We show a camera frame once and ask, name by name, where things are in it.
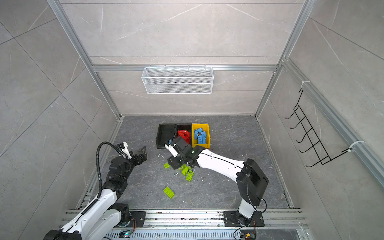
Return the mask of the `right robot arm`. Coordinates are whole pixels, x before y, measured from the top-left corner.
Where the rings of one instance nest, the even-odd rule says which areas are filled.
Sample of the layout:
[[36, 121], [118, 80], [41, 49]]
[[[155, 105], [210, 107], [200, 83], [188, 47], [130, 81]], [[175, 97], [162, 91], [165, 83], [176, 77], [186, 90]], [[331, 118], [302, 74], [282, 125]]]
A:
[[225, 218], [234, 224], [249, 226], [262, 217], [262, 212], [257, 211], [257, 207], [264, 200], [269, 179], [254, 160], [232, 160], [205, 147], [193, 147], [181, 137], [165, 144], [165, 148], [172, 155], [167, 161], [174, 170], [186, 164], [188, 170], [194, 167], [209, 169], [236, 182], [242, 201], [234, 215], [229, 217], [224, 214]]

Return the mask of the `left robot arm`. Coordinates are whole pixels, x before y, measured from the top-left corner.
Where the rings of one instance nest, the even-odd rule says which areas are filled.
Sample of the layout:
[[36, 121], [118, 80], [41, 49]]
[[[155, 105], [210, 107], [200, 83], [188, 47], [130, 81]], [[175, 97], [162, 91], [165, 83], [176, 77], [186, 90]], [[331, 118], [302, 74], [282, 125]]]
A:
[[[110, 146], [118, 153], [110, 164], [106, 181], [103, 183], [100, 150]], [[129, 205], [118, 203], [118, 199], [128, 186], [128, 178], [134, 167], [141, 165], [148, 159], [147, 147], [133, 152], [128, 144], [113, 145], [101, 142], [96, 151], [96, 168], [98, 175], [98, 193], [93, 200], [69, 223], [59, 230], [50, 230], [45, 240], [101, 240], [114, 227], [137, 226], [135, 217], [129, 210]]]

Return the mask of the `red arch lego piece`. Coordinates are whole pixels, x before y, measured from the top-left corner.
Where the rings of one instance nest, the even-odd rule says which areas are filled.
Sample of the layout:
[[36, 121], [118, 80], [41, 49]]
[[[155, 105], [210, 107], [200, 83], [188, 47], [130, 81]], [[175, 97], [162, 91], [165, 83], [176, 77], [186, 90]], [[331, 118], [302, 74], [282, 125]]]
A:
[[187, 130], [179, 130], [178, 136], [183, 138], [187, 144], [190, 144], [191, 142], [191, 133]]

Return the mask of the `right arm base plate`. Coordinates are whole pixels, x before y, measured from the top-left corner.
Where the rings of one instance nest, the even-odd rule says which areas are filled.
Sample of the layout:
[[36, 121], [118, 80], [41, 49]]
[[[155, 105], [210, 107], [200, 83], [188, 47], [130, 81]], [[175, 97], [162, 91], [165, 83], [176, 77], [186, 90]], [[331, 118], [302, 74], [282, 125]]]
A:
[[251, 218], [247, 219], [238, 211], [224, 211], [220, 217], [225, 227], [264, 227], [265, 222], [260, 211], [254, 211]]

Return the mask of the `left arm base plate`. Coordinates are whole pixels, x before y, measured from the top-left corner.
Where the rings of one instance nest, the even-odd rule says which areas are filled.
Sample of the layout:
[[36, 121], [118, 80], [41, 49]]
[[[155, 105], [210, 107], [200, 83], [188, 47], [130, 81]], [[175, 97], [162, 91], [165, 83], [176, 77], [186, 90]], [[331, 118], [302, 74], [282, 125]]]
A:
[[121, 221], [117, 226], [120, 228], [143, 228], [145, 219], [145, 211], [122, 212]]

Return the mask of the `green lego brick front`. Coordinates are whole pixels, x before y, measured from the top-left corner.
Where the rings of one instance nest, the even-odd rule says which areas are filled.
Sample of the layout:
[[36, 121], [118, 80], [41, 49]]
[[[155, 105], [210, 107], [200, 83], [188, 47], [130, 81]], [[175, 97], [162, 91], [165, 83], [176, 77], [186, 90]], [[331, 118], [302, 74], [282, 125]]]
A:
[[172, 199], [175, 196], [175, 193], [169, 188], [165, 187], [163, 192], [170, 198]]

